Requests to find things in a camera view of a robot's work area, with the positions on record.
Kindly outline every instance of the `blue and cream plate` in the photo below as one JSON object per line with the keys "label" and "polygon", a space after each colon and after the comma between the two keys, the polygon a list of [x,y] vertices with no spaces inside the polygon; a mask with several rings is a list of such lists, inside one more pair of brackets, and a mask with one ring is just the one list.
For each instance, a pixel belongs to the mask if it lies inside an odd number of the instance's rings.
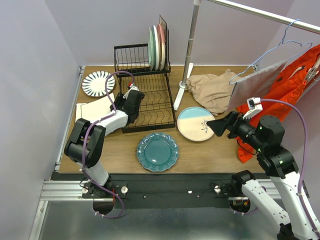
{"label": "blue and cream plate", "polygon": [[139,163],[151,172],[163,172],[178,159],[176,141],[165,133],[157,132],[144,137],[136,149]]}
{"label": "blue and cream plate", "polygon": [[193,106],[184,109],[178,116],[177,126],[179,132],[194,142],[208,140],[214,132],[207,125],[207,121],[215,120],[215,117],[205,108]]}
{"label": "blue and cream plate", "polygon": [[105,96],[106,88],[110,93],[116,84],[114,76],[112,76],[107,83],[107,77],[110,75],[107,71],[95,71],[86,76],[82,82],[82,90],[90,97],[99,98]]}

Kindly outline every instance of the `metal pole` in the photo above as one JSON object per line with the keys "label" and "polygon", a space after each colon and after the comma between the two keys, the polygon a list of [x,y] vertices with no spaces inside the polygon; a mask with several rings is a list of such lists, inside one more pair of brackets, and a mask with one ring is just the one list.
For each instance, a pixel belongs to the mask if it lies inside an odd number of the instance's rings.
{"label": "metal pole", "polygon": [[188,41],[188,47],[187,47],[187,50],[186,50],[183,77],[182,77],[182,83],[181,83],[183,86],[186,86],[186,82],[187,82],[187,74],[188,74],[188,68],[189,68],[189,63],[190,63],[192,44],[194,42],[194,35],[195,35],[195,30],[196,30],[196,24],[197,24],[197,18],[198,18],[200,2],[201,2],[201,0],[195,0],[194,1],[193,14],[192,14],[192,20],[191,20],[191,27],[190,27],[190,34],[189,34],[189,41]]}
{"label": "metal pole", "polygon": [[[245,13],[254,14],[259,17],[263,17],[265,19],[270,19],[272,21],[286,24],[286,25],[289,25],[290,23],[292,23],[294,21],[294,19],[291,19],[291,18],[288,18],[285,16],[274,14],[274,13],[271,13],[268,11],[263,11],[260,9],[256,9],[256,8],[253,8],[250,6],[242,5],[242,4],[235,3],[232,1],[228,1],[228,0],[208,0],[208,1],[213,2],[215,4],[226,6],[229,8],[237,9],[237,10],[243,11]],[[320,27],[319,26],[311,25],[311,24],[308,24],[308,23],[305,23],[302,21],[296,21],[291,26],[298,28],[298,29],[306,30],[311,33],[320,34]]]}

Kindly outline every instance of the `cream cloth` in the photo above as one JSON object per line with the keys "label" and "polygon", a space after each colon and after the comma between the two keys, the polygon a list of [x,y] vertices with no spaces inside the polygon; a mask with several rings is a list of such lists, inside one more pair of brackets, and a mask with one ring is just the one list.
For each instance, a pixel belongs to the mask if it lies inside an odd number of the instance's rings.
{"label": "cream cloth", "polygon": [[213,115],[224,113],[228,107],[234,85],[229,81],[236,76],[230,69],[224,74],[217,76],[214,74],[193,75],[187,81],[186,89],[193,94],[194,100],[205,107]]}

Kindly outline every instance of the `wooden table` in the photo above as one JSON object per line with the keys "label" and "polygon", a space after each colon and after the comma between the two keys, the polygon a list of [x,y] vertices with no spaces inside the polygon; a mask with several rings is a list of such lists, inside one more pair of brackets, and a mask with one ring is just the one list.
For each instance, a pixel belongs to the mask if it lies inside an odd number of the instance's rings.
{"label": "wooden table", "polygon": [[[183,66],[172,66],[170,73],[170,88],[173,101],[179,90],[179,82],[183,76]],[[221,75],[226,69],[232,72],[240,73],[244,66],[195,66],[192,75],[215,74]],[[83,77],[85,78],[95,71],[114,72],[112,66],[86,66]],[[115,96],[119,92],[119,84],[113,90]],[[80,88],[77,103],[89,103],[97,100],[87,96]],[[200,106],[193,98],[190,92],[185,92],[182,98],[179,110],[176,111],[176,117],[179,113],[188,107]],[[70,123],[68,136],[75,124],[75,111]],[[179,157],[177,163],[164,173],[237,173],[243,170],[249,170],[252,173],[263,173],[264,171],[258,165],[255,157],[242,164],[237,158],[238,145],[234,139],[228,139],[226,136],[213,136],[205,142],[192,142],[184,138],[178,131],[178,128],[169,128],[153,131],[142,131],[123,134],[120,129],[109,134],[104,139],[104,145],[100,161],[109,173],[129,173],[129,174],[150,174],[149,170],[144,169],[139,163],[136,153],[139,141],[146,135],[154,132],[163,132],[171,135],[179,146]],[[63,154],[59,173],[79,173],[79,167]]]}

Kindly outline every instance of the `teal scalloped plate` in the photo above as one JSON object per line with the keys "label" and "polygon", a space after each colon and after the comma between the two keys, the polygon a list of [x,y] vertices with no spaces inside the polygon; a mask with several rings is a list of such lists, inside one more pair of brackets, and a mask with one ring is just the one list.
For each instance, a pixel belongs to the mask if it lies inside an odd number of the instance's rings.
{"label": "teal scalloped plate", "polygon": [[141,140],[136,149],[136,156],[145,169],[163,172],[177,162],[179,149],[170,135],[157,132]]}

